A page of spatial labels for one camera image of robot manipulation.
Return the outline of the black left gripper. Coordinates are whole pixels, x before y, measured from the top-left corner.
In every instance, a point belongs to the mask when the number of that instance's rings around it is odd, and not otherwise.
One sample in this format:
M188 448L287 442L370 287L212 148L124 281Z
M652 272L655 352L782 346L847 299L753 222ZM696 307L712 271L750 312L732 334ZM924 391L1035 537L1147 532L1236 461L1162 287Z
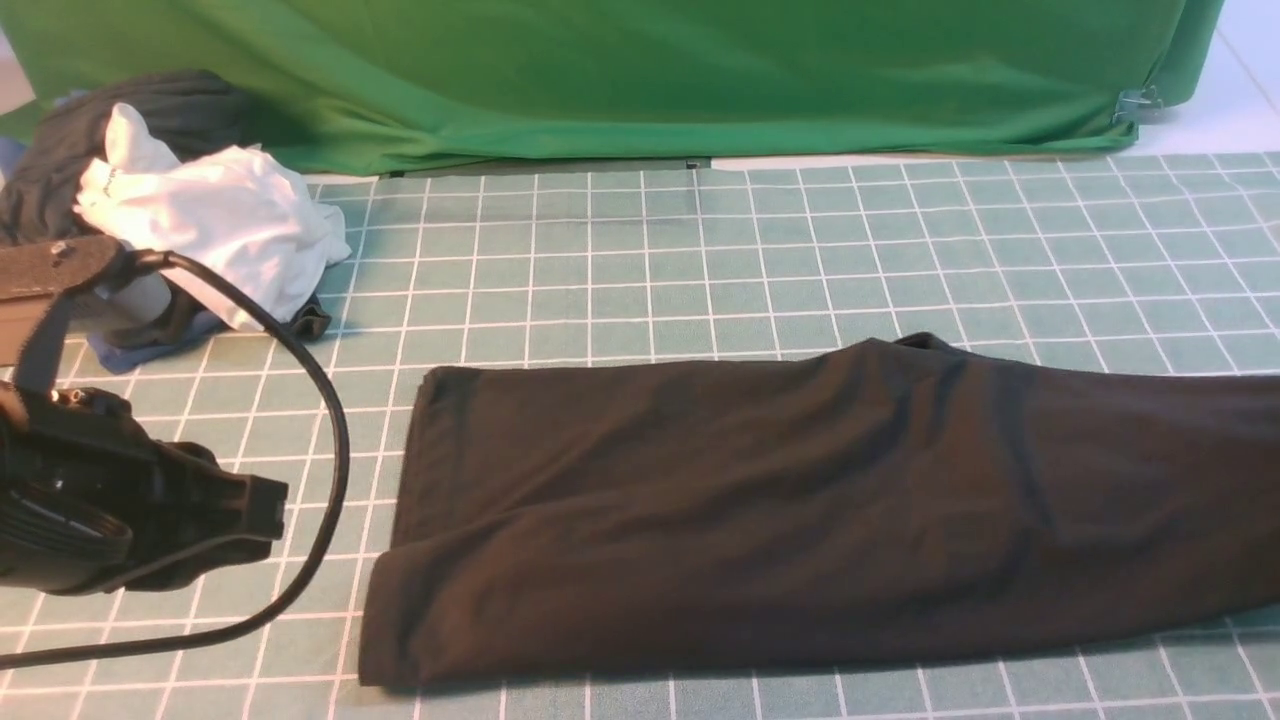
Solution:
M159 441L96 388L3 387L1 582L55 596L168 592L260 562L284 533L285 483Z

